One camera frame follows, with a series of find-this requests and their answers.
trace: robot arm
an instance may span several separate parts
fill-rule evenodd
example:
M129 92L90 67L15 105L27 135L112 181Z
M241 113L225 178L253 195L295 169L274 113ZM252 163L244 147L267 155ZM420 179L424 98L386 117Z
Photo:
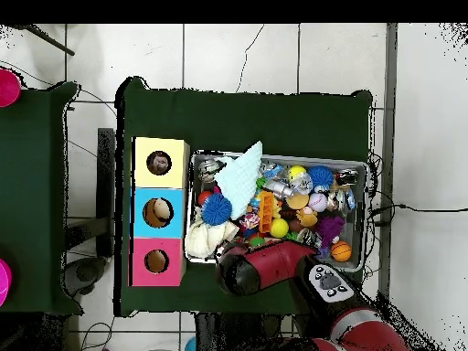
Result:
M256 250L230 245L218 258L218 281L225 292L243 296L294 278L314 323L323 333L308 342L309 351L410 351L352 282L314 255L312 248L293 241ZM292 351L303 346L303 341L283 346L284 351Z

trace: orange ball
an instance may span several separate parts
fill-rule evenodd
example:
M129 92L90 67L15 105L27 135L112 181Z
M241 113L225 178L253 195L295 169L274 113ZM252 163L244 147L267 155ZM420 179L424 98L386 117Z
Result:
M207 197L209 197L210 195L213 195L211 191L202 191L200 195L198 196L198 200L197 200L198 204L202 206L203 202L205 202L205 199L207 199Z
M351 247L344 241L338 241L330 247L332 257L337 261L346 261L351 257Z

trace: blue box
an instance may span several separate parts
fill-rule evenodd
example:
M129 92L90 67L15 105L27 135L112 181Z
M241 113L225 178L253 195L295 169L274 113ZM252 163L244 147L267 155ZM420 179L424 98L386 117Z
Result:
M174 211L170 222L161 228L149 226L143 216L144 206L151 199L166 199ZM134 238L181 239L184 232L185 192L170 188L135 188Z

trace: green felt mat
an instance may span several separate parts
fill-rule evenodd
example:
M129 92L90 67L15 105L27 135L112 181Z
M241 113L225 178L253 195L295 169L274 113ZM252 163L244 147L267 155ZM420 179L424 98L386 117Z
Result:
M226 94L148 90L138 77L125 81L116 98L124 179L123 201L116 204L122 205L122 287L114 301L118 304L120 298L122 314L133 310L297 313L288 282L234 297L219 289L214 266L209 264L189 262L179 287L126 285L133 136L183 139L191 151L243 152L261 140L265 154L365 162L371 101L368 91L354 96Z
M0 257L12 285L0 312L77 314L61 286L64 224L64 126L76 83L22 90L0 108Z

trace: pink box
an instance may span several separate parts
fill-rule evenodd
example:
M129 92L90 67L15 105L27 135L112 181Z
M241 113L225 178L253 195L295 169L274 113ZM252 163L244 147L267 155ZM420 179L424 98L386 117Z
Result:
M167 257L164 271L154 273L145 266L145 256L152 250L161 250ZM186 270L182 239L133 239L132 286L176 287Z

